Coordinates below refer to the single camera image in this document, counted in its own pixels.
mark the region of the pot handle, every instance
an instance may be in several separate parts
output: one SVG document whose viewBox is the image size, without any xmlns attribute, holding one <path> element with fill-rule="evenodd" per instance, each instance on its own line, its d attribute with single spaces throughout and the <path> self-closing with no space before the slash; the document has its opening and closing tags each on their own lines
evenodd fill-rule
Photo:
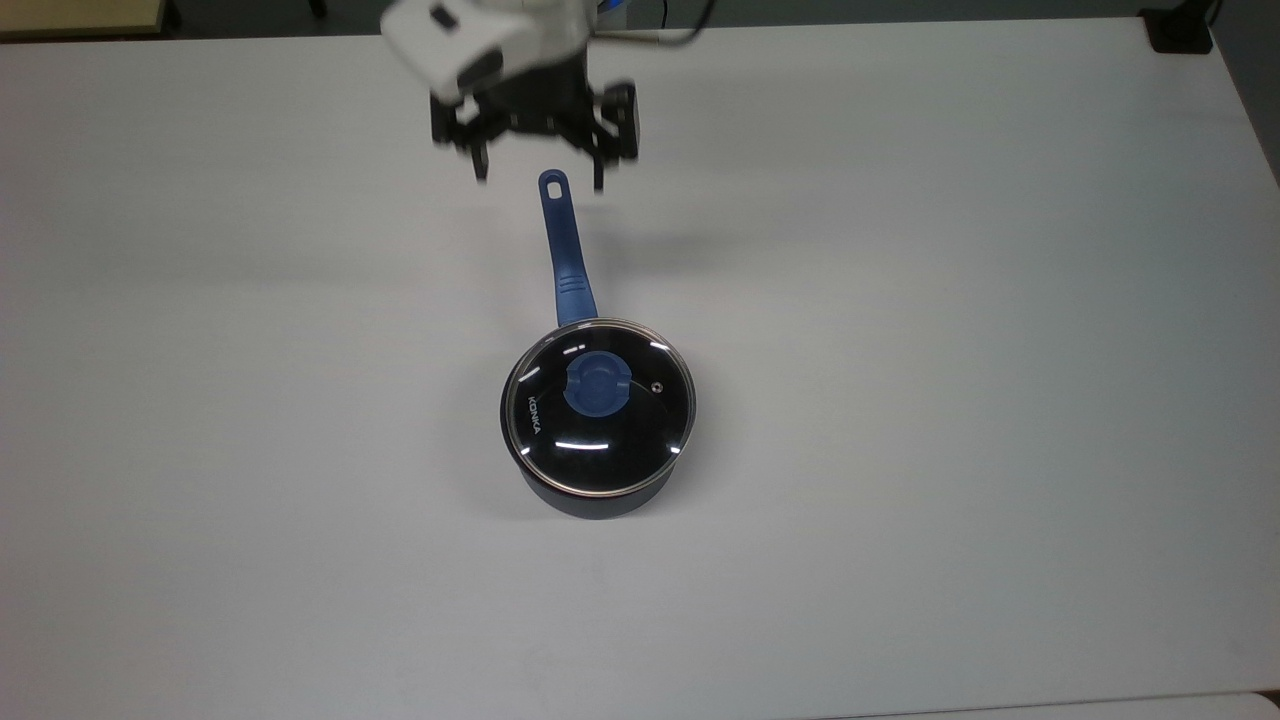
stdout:
<svg viewBox="0 0 1280 720">
<path fill-rule="evenodd" d="M 591 281 L 586 278 L 586 264 L 582 261 L 582 246 L 577 238 L 577 220 L 573 219 L 573 199 L 568 193 L 568 178 L 561 170 L 547 170 L 538 178 L 538 191 L 543 196 L 547 241 L 552 246 L 556 322 L 564 327 L 595 318 L 595 297 L 591 295 Z"/>
</svg>

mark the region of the lid knob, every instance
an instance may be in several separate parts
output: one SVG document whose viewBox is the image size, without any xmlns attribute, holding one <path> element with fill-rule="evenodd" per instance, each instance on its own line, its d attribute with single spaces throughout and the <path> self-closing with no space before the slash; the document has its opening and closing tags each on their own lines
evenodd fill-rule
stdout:
<svg viewBox="0 0 1280 720">
<path fill-rule="evenodd" d="M 605 418 L 622 410 L 631 397 L 631 368 L 617 355 L 594 350 L 568 365 L 564 400 L 588 418 Z"/>
</svg>

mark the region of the table surface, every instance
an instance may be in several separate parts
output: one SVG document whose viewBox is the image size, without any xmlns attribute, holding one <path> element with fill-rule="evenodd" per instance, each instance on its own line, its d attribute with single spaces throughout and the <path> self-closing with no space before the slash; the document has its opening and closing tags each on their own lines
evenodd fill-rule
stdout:
<svg viewBox="0 0 1280 720">
<path fill-rule="evenodd" d="M 0 37 L 160 32 L 164 0 L 4 0 Z"/>
<path fill-rule="evenodd" d="M 641 159 L 489 186 L 376 37 L 0 47 L 0 703 L 829 717 L 1280 687 L 1280 192 L 1135 19 L 658 53 Z M 502 445 L 553 325 L 689 360 L 640 511 Z"/>
<path fill-rule="evenodd" d="M 1247 693 L 931 712 L 920 720 L 1280 720 L 1280 708 Z"/>
</svg>

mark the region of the saucepan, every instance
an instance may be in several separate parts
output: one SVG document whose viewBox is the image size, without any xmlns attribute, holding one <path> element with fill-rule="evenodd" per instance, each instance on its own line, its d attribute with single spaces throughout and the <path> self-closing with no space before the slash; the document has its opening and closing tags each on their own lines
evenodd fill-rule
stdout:
<svg viewBox="0 0 1280 720">
<path fill-rule="evenodd" d="M 548 505 L 579 518 L 616 518 L 671 477 L 694 427 L 694 382 L 662 336 L 596 314 L 568 178 L 547 170 L 538 188 L 559 327 L 512 368 L 502 434 Z"/>
</svg>

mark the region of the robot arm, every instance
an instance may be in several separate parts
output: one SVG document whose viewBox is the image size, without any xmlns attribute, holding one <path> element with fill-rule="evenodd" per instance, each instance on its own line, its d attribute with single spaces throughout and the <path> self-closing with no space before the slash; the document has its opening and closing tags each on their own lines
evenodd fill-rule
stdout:
<svg viewBox="0 0 1280 720">
<path fill-rule="evenodd" d="M 468 152 L 477 181 L 489 142 L 506 132 L 558 136 L 586 152 L 596 191 L 605 168 L 636 158 L 635 85 L 595 92 L 586 78 L 593 0 L 398 0 L 381 26 L 431 90 L 433 140 Z"/>
</svg>

